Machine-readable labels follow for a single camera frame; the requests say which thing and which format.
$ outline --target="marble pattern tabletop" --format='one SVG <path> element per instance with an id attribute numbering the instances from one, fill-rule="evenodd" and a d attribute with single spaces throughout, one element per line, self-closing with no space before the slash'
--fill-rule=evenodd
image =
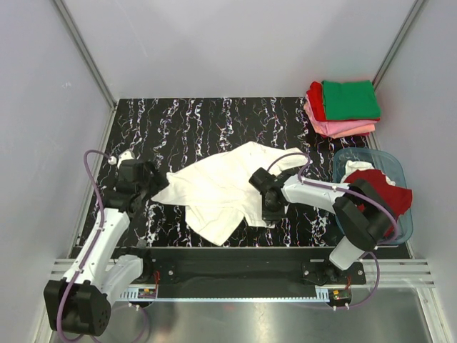
<path id="1" fill-rule="evenodd" d="M 363 137 L 328 139 L 315 133 L 303 110 L 304 98 L 122 99 L 106 152 L 131 149 L 153 160 L 163 173 L 177 172 L 212 154 L 232 150 L 248 141 L 278 149 L 298 147 L 313 161 L 306 176 L 331 181 L 334 154 L 342 148 L 367 147 Z M 113 182 L 116 168 L 105 161 L 98 183 Z M 92 198 L 76 246 L 84 244 L 98 207 Z M 241 222 L 225 247 L 326 246 L 329 230 L 338 231 L 334 215 L 305 205 L 291 205 L 288 218 L 272 229 Z M 183 207 L 150 200 L 132 221 L 119 246 L 145 239 L 150 247 L 213 247 L 186 225 Z"/>

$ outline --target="stack of folded clothes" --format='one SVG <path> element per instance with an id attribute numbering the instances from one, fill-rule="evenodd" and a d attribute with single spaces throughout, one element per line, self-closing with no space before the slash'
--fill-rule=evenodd
<path id="1" fill-rule="evenodd" d="M 313 82 L 306 92 L 305 111 L 314 130 L 331 138 L 368 135 L 381 118 L 370 81 Z"/>

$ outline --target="red garment in basket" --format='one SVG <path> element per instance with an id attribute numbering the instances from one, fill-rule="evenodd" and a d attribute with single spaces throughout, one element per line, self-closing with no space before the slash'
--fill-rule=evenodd
<path id="1" fill-rule="evenodd" d="M 399 216 L 405 214 L 413 203 L 413 191 L 406 188 L 391 186 L 386 182 L 386 175 L 379 169 L 356 170 L 349 175 L 344 182 L 351 183 L 357 179 L 364 179 L 370 183 L 378 192 L 379 196 L 390 206 L 395 214 L 395 219 L 398 219 Z M 386 236 L 392 231 L 393 227 L 389 229 Z"/>
<path id="2" fill-rule="evenodd" d="M 314 118 L 317 121 L 327 121 L 326 112 L 323 107 L 323 97 L 322 97 L 322 84 L 314 81 L 310 87 L 308 94 L 309 102 L 311 108 L 313 109 Z"/>

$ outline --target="transparent plastic container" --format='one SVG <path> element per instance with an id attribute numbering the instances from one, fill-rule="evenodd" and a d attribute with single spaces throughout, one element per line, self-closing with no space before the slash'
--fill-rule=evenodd
<path id="1" fill-rule="evenodd" d="M 400 162 L 392 155 L 379 151 L 366 148 L 346 148 L 339 150 L 333 158 L 333 182 L 341 182 L 345 172 L 347 161 L 364 161 L 370 162 L 376 169 L 381 170 L 392 181 L 395 181 L 396 186 L 408 188 L 406 186 L 405 174 Z M 400 233 L 391 245 L 397 245 L 406 242 L 413 234 L 413 217 L 411 209 L 404 215 L 398 218 L 398 225 L 400 226 Z"/>

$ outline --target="green cloth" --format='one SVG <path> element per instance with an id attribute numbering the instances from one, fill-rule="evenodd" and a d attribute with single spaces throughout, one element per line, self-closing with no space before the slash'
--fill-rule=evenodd
<path id="1" fill-rule="evenodd" d="M 323 106 L 327 120 L 379 119 L 381 109 L 370 81 L 322 81 Z"/>

